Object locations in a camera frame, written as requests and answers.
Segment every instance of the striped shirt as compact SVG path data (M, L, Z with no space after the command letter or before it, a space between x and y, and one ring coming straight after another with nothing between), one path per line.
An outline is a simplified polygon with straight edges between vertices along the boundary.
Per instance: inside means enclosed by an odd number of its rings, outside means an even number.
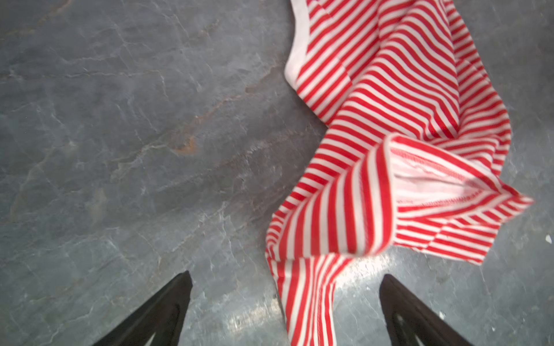
M336 345L335 281L353 259L396 245L479 265L532 200L499 178L509 118L452 1L292 4L285 76L329 129L266 257L292 345Z

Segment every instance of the gray stone table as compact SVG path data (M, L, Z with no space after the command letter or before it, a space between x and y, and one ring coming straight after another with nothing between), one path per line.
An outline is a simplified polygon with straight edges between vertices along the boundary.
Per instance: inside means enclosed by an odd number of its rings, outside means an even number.
M554 344L554 2L457 1L534 197L482 267L353 265L341 345L387 345L390 272L476 345ZM263 255L325 127L283 78L287 0L0 3L0 344L90 345L189 270L182 345L287 345Z

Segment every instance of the white trim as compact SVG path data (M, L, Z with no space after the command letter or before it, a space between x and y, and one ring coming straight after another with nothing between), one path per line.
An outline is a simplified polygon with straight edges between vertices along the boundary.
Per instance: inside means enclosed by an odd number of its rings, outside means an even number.
M304 64L310 40L310 15L306 0L291 0L294 12L294 40L285 65L285 78L296 90L296 80Z

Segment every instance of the inside of garment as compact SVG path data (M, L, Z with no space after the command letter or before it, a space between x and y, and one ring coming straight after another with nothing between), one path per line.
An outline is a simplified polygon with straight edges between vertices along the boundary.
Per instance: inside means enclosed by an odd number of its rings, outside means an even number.
M477 196L481 190L431 161L392 153L397 206L452 205Z

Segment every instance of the cloth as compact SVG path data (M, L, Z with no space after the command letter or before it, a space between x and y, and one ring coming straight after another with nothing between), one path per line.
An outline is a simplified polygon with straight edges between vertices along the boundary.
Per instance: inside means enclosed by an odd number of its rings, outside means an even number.
M285 76L329 126L266 236L293 346L335 345L335 281L391 245L479 265L532 200L503 183L511 131L448 0L292 0Z

